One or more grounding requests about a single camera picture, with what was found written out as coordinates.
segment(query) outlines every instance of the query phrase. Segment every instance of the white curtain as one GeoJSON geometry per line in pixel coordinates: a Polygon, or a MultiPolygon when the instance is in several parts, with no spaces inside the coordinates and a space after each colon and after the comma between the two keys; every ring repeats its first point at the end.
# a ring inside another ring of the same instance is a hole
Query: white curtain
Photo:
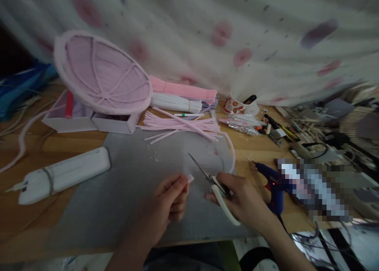
{"type": "Polygon", "coordinates": [[[149,74],[283,106],[379,84],[378,12],[378,0],[0,0],[4,26],[43,61],[83,29],[149,74]]]}

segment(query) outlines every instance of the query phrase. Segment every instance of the scissor handle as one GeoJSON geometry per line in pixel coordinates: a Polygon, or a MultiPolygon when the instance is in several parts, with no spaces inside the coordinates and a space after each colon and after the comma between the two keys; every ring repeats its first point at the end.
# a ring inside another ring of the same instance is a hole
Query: scissor handle
{"type": "Polygon", "coordinates": [[[216,199],[221,207],[221,209],[224,211],[225,215],[228,217],[228,219],[234,224],[235,226],[240,226],[241,222],[237,220],[232,213],[229,211],[227,205],[225,204],[224,198],[221,196],[220,188],[216,184],[213,184],[211,186],[211,189],[216,196],[216,199]]]}
{"type": "Polygon", "coordinates": [[[221,185],[220,182],[218,182],[216,176],[211,175],[210,177],[212,178],[214,184],[216,184],[216,185],[218,186],[218,188],[221,190],[221,192],[224,193],[224,194],[222,195],[223,197],[228,197],[228,196],[230,196],[230,190],[229,190],[229,188],[227,188],[227,187],[224,186],[224,185],[221,185]]]}

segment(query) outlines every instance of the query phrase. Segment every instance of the pink dish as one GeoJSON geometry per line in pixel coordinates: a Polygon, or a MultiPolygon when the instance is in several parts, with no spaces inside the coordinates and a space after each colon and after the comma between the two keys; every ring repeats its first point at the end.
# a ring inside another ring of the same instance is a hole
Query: pink dish
{"type": "Polygon", "coordinates": [[[55,39],[54,61],[62,81],[95,112],[129,115],[144,111],[153,93],[148,74],[127,53],[86,31],[55,39]]]}

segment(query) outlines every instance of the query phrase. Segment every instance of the person's right hand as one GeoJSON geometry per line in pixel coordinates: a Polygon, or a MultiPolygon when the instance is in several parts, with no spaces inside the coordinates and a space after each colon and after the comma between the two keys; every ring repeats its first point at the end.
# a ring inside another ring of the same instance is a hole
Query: person's right hand
{"type": "MultiPolygon", "coordinates": [[[[240,222],[256,229],[261,234],[269,232],[272,225],[277,224],[278,219],[246,178],[219,172],[217,180],[233,191],[233,196],[230,199],[224,198],[224,201],[233,216],[240,222]]],[[[204,198],[218,205],[213,193],[206,194],[204,198]]]]}

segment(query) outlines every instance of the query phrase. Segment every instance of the cutting mat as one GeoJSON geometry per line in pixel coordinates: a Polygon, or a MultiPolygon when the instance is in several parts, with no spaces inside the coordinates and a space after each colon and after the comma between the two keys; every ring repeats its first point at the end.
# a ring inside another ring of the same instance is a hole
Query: cutting mat
{"type": "Polygon", "coordinates": [[[221,208],[204,200],[209,184],[188,153],[209,173],[228,171],[231,154],[225,139],[210,142],[191,132],[173,134],[153,145],[144,138],[157,132],[136,130],[133,135],[109,133],[111,169],[77,188],[45,248],[114,247],[133,222],[133,211],[169,175],[192,174],[186,213],[181,223],[169,224],[161,242],[221,240],[255,235],[230,223],[221,208]]]}

